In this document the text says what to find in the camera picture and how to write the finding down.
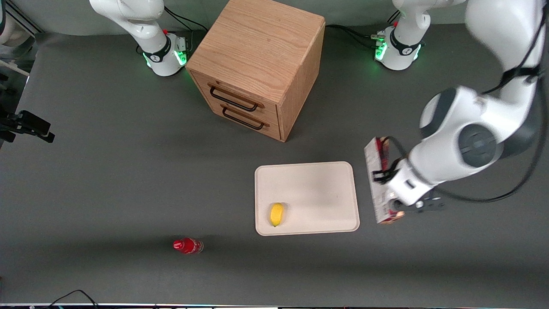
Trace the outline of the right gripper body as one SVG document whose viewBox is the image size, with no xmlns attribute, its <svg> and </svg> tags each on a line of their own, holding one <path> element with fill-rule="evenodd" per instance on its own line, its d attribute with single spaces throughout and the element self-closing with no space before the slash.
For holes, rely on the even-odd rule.
<svg viewBox="0 0 549 309">
<path fill-rule="evenodd" d="M 0 139 L 4 142 L 12 143 L 15 140 L 15 122 L 16 115 L 6 111 L 3 107 L 0 108 Z"/>
</svg>

